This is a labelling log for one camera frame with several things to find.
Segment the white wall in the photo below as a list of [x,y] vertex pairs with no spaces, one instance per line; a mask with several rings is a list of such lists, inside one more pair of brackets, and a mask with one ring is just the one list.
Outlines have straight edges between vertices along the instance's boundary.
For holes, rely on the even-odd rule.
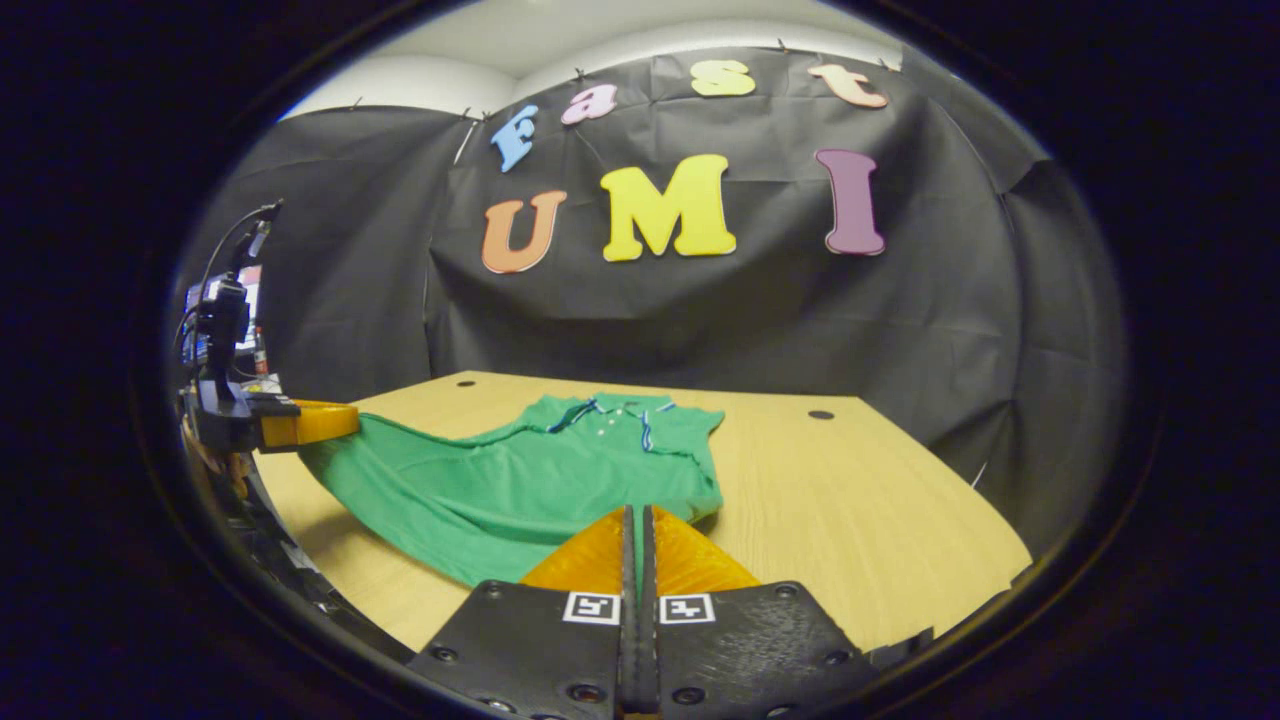
[[[733,15],[746,18],[658,22],[728,14],[728,5],[740,10]],[[765,17],[748,17],[753,13]],[[471,108],[477,117],[572,79],[573,68],[591,72],[701,47],[774,47],[780,37],[791,49],[901,68],[899,42],[813,0],[485,0],[390,41],[321,85],[283,118],[349,108],[357,99],[361,105],[457,114]]]
[[704,20],[628,35],[549,63],[517,82],[511,100],[577,77],[573,68],[590,72],[663,53],[701,47],[777,47],[778,38],[790,49],[832,53],[868,63],[882,59],[895,70],[902,68],[900,44],[886,45],[842,32],[773,20]]
[[344,70],[302,99],[280,119],[361,105],[403,105],[471,117],[511,102],[515,78],[493,68],[430,55],[370,56]]

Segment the purple letter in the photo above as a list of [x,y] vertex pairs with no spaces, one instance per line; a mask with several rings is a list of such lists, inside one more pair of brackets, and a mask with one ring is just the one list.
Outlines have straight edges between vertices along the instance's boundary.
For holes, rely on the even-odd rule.
[[827,233],[827,250],[840,255],[879,255],[884,238],[876,234],[872,217],[872,170],[876,160],[851,150],[819,150],[814,159],[831,173],[836,227]]

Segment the orange letter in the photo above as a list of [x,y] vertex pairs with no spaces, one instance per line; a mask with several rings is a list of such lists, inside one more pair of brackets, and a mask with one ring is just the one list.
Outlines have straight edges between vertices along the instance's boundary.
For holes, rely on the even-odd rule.
[[851,73],[840,65],[819,65],[809,68],[809,74],[827,81],[827,87],[845,102],[860,105],[863,108],[883,108],[888,105],[888,97],[867,92],[860,82],[868,82],[867,76]]
[[534,215],[534,236],[529,245],[520,250],[511,249],[511,223],[525,204],[520,200],[508,200],[485,210],[484,217],[489,224],[485,227],[484,247],[480,250],[480,260],[484,266],[495,273],[522,273],[541,261],[552,246],[552,233],[556,231],[556,208],[566,197],[568,195],[563,190],[552,190],[535,195],[529,201],[538,213]]

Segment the black backdrop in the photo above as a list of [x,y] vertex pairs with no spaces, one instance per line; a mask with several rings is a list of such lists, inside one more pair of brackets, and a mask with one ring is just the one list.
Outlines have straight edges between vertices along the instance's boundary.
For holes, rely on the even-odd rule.
[[[753,92],[703,97],[689,68],[735,59]],[[836,97],[838,63],[887,95]],[[564,127],[586,87],[618,106]],[[535,104],[508,173],[489,138]],[[872,156],[878,256],[835,255],[826,168]],[[600,177],[727,158],[726,256],[607,263]],[[545,258],[481,263],[485,210],[562,190]],[[767,49],[654,56],[512,104],[484,123],[406,108],[335,109],[273,128],[201,225],[183,283],[223,228],[287,200],[264,246],[260,324],[300,397],[352,401],[463,369],[667,387],[858,395],[982,492],[1033,553],[1092,500],[1124,402],[1123,313],[1103,242],[1061,167],[997,106],[927,58],[901,72]]]

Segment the screw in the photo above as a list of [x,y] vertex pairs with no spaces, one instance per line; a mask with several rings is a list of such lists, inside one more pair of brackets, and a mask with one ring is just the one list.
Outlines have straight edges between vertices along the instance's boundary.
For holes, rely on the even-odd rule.
[[573,685],[568,689],[568,697],[579,702],[600,702],[604,700],[604,691],[595,685]]
[[701,688],[680,688],[678,691],[671,693],[671,700],[678,702],[680,705],[698,705],[707,697],[707,693]]

